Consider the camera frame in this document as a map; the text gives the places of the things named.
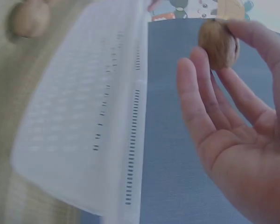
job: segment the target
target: perforated plastic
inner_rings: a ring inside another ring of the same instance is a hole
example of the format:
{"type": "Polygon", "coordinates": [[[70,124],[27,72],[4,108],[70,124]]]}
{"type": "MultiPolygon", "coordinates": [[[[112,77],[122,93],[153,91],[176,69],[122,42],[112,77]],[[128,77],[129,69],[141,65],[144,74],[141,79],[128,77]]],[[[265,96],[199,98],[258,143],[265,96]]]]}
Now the perforated plastic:
{"type": "Polygon", "coordinates": [[[139,222],[146,5],[102,0],[85,9],[31,98],[11,159],[16,172],[105,223],[139,222]]]}

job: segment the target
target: colorful printed paper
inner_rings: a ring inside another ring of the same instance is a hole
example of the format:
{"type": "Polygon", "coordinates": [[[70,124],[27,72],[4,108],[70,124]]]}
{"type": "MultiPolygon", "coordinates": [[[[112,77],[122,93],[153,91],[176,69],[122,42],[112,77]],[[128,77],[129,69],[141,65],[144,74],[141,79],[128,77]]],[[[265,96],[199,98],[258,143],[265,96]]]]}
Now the colorful printed paper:
{"type": "Polygon", "coordinates": [[[150,21],[180,18],[256,20],[280,33],[280,0],[163,0],[150,21]]]}

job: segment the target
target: walnut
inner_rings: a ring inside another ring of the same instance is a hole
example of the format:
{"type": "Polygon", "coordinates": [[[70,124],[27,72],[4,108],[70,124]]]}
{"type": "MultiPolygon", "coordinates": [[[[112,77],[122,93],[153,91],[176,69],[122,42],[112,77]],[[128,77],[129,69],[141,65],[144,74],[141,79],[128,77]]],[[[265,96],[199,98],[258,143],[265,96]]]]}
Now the walnut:
{"type": "Polygon", "coordinates": [[[225,21],[207,20],[200,27],[198,45],[207,52],[210,69],[215,71],[231,67],[239,56],[239,40],[225,21]]]}
{"type": "Polygon", "coordinates": [[[49,24],[50,8],[42,0],[27,0],[18,7],[12,19],[16,35],[28,38],[41,36],[49,24]]]}

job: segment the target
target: palm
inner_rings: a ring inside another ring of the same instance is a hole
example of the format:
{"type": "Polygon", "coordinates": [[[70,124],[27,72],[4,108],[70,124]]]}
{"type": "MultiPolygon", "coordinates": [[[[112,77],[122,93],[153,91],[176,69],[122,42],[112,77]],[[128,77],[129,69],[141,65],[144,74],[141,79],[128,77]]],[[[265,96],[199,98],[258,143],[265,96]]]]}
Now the palm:
{"type": "MultiPolygon", "coordinates": [[[[238,23],[238,27],[248,26],[238,23]]],[[[256,31],[242,39],[253,42],[250,44],[258,47],[271,71],[280,73],[280,52],[266,55],[269,51],[261,46],[265,44],[253,41],[272,35],[264,34],[268,31],[260,25],[246,30],[256,31]]],[[[245,35],[243,29],[238,28],[236,35],[245,35]]],[[[183,118],[205,171],[250,220],[280,223],[280,88],[274,88],[275,111],[255,96],[232,69],[217,72],[236,107],[252,124],[249,127],[225,98],[209,67],[206,52],[195,48],[190,60],[180,60],[177,72],[183,118]]],[[[274,75],[276,83],[280,85],[280,78],[274,75]]]]}

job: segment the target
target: beige surface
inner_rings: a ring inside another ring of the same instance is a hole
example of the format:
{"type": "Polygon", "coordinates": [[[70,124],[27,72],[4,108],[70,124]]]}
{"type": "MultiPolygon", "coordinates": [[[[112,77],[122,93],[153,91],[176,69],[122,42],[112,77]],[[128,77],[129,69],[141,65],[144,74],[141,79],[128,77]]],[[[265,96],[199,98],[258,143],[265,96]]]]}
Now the beige surface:
{"type": "Polygon", "coordinates": [[[61,0],[52,8],[48,31],[40,38],[6,32],[16,0],[0,0],[0,224],[75,224],[79,210],[64,204],[15,174],[9,154],[21,116],[61,40],[91,0],[61,0]]]}

